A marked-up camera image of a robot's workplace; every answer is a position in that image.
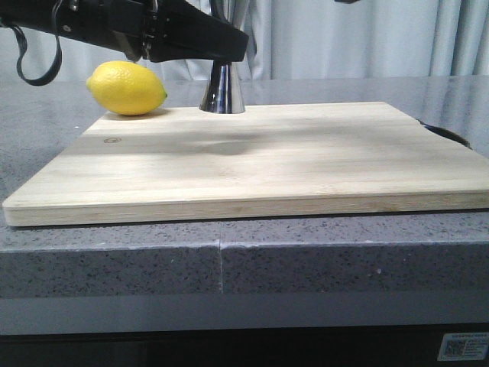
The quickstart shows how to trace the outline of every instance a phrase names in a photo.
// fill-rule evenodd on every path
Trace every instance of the speckled granite countertop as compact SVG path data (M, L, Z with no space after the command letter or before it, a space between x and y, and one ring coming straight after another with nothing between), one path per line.
M197 106L203 88L203 82L168 82L165 106ZM457 132L489 157L488 76L260 81L244 82L242 89L247 104L388 102L430 125ZM1 200L104 112L83 83L43 88L3 83L0 97ZM431 320L413 306L389 322L489 322L489 210L35 229L7 227L0 216L0 239L0 318L12 318L15 310L37 307L42 300L70 300L75 302L71 307L77 307L76 300L86 299L93 304L107 297L146 297L150 302L151 297L200 295L207 304L214 298L223 305L231 302L226 311L230 313L237 301L223 300L227 295L282 294L290 297L287 302L305 304L314 304L301 300L305 294L324 294L331 302L336 302L331 298L335 295L353 295L355 302L372 294L375 299L406 295L398 300L399 306L415 294L413 303L432 297L436 307L450 300L453 310L464 311ZM472 300L463 300L463 294ZM178 308L185 310L188 300L179 299ZM270 306L260 305L261 312L272 312L276 304L262 300ZM323 307L328 302L315 304ZM345 302L342 298L340 303L348 308ZM39 317L47 317L39 312ZM414 317L418 312L419 318L403 321L405 312ZM388 312L379 306L358 322L382 323L383 313ZM353 320L353 314L354 310L346 313L344 319ZM183 323L186 326L159 325L153 318L150 328L269 325L259 320L247 323L245 317L229 325L209 321ZM19 320L6 323L0 333L80 331L68 326L30 329L19 326ZM317 320L284 326L328 323L321 312ZM271 325L282 323L277 319ZM132 328L119 329L144 328L148 326L135 322ZM103 330L119 329L108 325Z

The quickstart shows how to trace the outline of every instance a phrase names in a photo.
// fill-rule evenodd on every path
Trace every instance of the silver cone-shaped tool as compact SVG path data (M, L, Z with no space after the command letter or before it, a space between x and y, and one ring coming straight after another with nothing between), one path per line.
M210 5L212 16L227 21L238 29L243 27L249 0L210 0ZM214 113L245 111L238 72L234 63L214 61L211 78L200 109Z

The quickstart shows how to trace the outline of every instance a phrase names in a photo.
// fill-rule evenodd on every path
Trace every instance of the cutting board edge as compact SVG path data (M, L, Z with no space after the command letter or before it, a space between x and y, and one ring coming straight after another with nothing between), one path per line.
M443 191L436 191L433 189L429 190L424 190L424 191L417 191L417 192L410 192L410 191L382 191L382 192L372 192L372 193L362 193L361 196L358 196L358 193L329 193L329 192L318 192L318 193L309 193L309 194L301 194L299 196L251 196L247 197L244 199L240 199L237 197L209 197L209 198L202 198L202 199L162 199L159 201L146 201L146 202L139 202L139 203L124 203L124 202L118 202L118 203L78 203L78 204L44 204L44 205L23 205L23 204L18 204L14 203L13 205L11 204L11 201L14 201L13 199L15 198L15 192L8 196L7 198L4 199L2 202L2 208L6 209L8 211L24 211L24 210L59 210L59 209L89 209L89 208L99 208L99 207L105 207L105 208L118 208L118 207L135 207L135 206L178 206L178 205L185 205L185 204L194 204L196 203L197 205L200 204L233 204L233 203L263 203L263 202L270 202L270 203L277 203L277 202L282 202L282 201L294 201L294 200L350 200L350 199L356 199L356 200L362 200L362 198L365 198L366 200L375 200L376 198L381 198L381 197L415 197L415 196L461 196L461 195L482 195L483 198L485 198L486 195L488 195L487 201L489 203L489 184L487 185L486 188L477 188L477 189L469 189L469 190L443 190Z
M218 203L210 200L197 205L195 202L180 202L19 210L4 206L4 215L9 226L22 227L489 209L489 190L473 193L418 193L410 194L409 202L396 201L396 198L404 196L233 200Z

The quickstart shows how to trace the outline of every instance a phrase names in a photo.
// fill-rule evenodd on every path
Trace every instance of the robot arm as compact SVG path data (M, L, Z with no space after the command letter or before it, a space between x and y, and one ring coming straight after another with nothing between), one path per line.
M335 0L352 3L358 0ZM124 52L159 63L208 59L228 63L245 56L248 36L185 0L15 0L0 2L0 27L11 28L21 56L19 76L33 86L48 84L61 66L58 36ZM21 27L54 34L57 54L48 72L27 80L21 67L27 41Z

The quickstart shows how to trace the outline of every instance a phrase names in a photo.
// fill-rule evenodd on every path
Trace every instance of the lemon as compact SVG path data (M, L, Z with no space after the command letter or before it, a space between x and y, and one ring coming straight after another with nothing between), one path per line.
M143 115L167 98L164 85L153 71L128 61L99 65L86 86L100 105L120 115Z

